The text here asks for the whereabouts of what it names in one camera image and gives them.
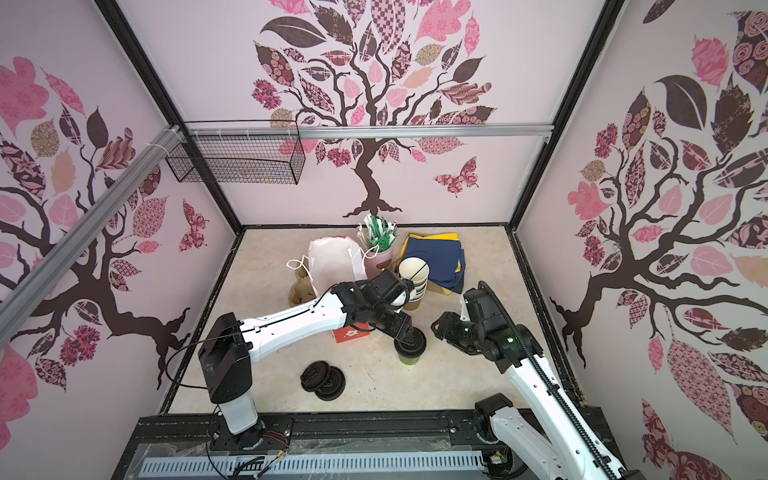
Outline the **red white paper gift bag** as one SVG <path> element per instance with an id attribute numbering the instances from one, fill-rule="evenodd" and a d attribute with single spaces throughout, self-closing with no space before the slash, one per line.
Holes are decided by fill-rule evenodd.
<path id="1" fill-rule="evenodd" d="M 312 240 L 304 265 L 317 298 L 335 284 L 367 279 L 363 250 L 346 236 Z"/>

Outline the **brown cardboard cup carrier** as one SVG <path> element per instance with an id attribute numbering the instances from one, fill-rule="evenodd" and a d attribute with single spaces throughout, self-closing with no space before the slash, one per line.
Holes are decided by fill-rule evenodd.
<path id="1" fill-rule="evenodd" d="M 312 282 L 306 269 L 301 266 L 295 270 L 295 282 L 289 289 L 288 301 L 291 306 L 305 304 L 314 301 L 317 294 L 312 286 Z"/>

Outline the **black coffee cup lid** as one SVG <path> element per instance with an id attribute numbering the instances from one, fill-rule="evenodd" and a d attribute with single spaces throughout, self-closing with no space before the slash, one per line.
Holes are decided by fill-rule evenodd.
<path id="1" fill-rule="evenodd" d="M 326 402 L 338 399 L 346 388 L 346 377 L 335 366 L 331 366 L 327 380 L 315 391 L 318 399 Z"/>
<path id="2" fill-rule="evenodd" d="M 329 378 L 331 366 L 323 360 L 312 362 L 300 375 L 300 384 L 304 391 L 317 391 Z"/>
<path id="3" fill-rule="evenodd" d="M 410 336 L 403 338 L 402 340 L 395 340 L 394 347 L 396 352 L 411 353 L 411 354 L 424 354 L 427 347 L 426 335 L 421 329 L 413 328 Z"/>

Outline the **pink cup of straws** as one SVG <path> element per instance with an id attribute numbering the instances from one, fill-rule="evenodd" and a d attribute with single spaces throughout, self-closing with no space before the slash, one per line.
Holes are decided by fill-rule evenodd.
<path id="1" fill-rule="evenodd" d="M 364 268 L 369 279 L 389 268 L 397 239 L 397 223 L 368 214 L 358 225 L 357 238 L 363 249 Z"/>

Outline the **yellow napkin stack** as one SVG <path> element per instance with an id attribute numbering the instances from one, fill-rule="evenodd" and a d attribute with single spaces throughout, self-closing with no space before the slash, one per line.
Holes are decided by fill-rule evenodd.
<path id="1" fill-rule="evenodd" d="M 408 235 L 409 240 L 410 239 L 419 239 L 419 240 L 441 240 L 441 241 L 456 241 L 460 242 L 460 238 L 458 234 L 456 233 L 446 233 L 446 234 L 434 234 L 434 235 L 418 235 L 415 233 L 410 233 Z"/>

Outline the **green paper coffee cup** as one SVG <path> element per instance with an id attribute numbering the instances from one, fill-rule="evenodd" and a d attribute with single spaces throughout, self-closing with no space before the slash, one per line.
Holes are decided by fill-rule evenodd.
<path id="1" fill-rule="evenodd" d="M 416 365 L 419 360 L 421 359 L 421 354 L 411 354 L 411 353 L 397 353 L 399 361 L 406 366 L 413 366 Z"/>

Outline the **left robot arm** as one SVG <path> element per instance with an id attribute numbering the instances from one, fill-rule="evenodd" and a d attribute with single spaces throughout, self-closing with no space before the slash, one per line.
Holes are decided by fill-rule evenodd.
<path id="1" fill-rule="evenodd" d="M 249 393 L 253 364 L 296 342 L 345 327 L 368 325 L 401 341 L 413 331 L 404 308 L 414 291 L 411 280 L 385 270 L 372 280 L 336 283 L 317 299 L 275 314 L 220 316 L 200 342 L 198 360 L 209 399 L 228 431 L 240 435 L 259 423 Z"/>

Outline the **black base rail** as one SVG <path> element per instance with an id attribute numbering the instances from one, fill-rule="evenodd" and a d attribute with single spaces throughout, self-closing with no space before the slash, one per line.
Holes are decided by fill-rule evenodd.
<path id="1" fill-rule="evenodd" d="M 532 479 L 512 450 L 483 439 L 471 410 L 267 413 L 254 434 L 233 436 L 219 414 L 145 417 L 112 473 L 136 479 L 147 457 L 477 451 L 487 472 L 351 475 L 341 479 Z"/>

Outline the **aluminium crossbar back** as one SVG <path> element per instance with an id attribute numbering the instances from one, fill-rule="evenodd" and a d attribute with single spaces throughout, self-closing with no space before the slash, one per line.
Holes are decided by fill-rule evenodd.
<path id="1" fill-rule="evenodd" d="M 442 137 L 545 137 L 549 138 L 554 126 L 545 123 L 473 124 L 473 125 L 408 125 L 408 126 L 290 126 L 273 127 L 221 127 L 188 128 L 193 137 L 202 136 L 287 136 L 296 139 L 377 139 L 377 138 L 442 138 Z"/>

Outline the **stack of green paper cups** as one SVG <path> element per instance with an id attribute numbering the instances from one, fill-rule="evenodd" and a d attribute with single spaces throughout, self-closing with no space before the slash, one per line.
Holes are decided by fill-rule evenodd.
<path id="1" fill-rule="evenodd" d="M 403 280 L 413 283 L 413 290 L 409 294 L 409 301 L 405 305 L 407 310 L 415 310 L 426 295 L 429 281 L 429 265 L 418 257 L 409 257 L 401 261 L 398 274 Z"/>

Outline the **blue napkin stack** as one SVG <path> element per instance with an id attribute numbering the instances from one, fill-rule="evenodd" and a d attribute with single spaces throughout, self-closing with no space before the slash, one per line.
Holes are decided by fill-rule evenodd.
<path id="1" fill-rule="evenodd" d="M 461 240 L 409 240 L 407 237 L 401 257 L 418 257 L 425 260 L 430 269 L 429 281 L 439 286 L 445 294 L 460 294 L 463 291 L 466 259 Z"/>

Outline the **aluminium bar left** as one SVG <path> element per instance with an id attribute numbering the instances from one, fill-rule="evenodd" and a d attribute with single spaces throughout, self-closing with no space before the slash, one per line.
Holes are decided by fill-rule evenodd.
<path id="1" fill-rule="evenodd" d="M 118 177 L 115 184 L 90 207 L 78 223 L 42 258 L 38 267 L 21 281 L 1 304 L 1 344 L 6 345 L 14 333 L 34 312 L 79 256 L 127 201 L 131 193 L 154 167 L 182 141 L 178 126 L 169 126 L 138 155 Z"/>

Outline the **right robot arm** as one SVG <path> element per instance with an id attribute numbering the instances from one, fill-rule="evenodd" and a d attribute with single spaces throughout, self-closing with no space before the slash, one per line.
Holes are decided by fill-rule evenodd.
<path id="1" fill-rule="evenodd" d="M 433 322 L 434 336 L 492 362 L 523 397 L 538 425 L 499 395 L 476 406 L 481 437 L 510 447 L 539 479 L 641 479 L 595 433 L 555 377 L 530 330 L 515 323 L 484 281 L 463 295 L 462 312 Z"/>

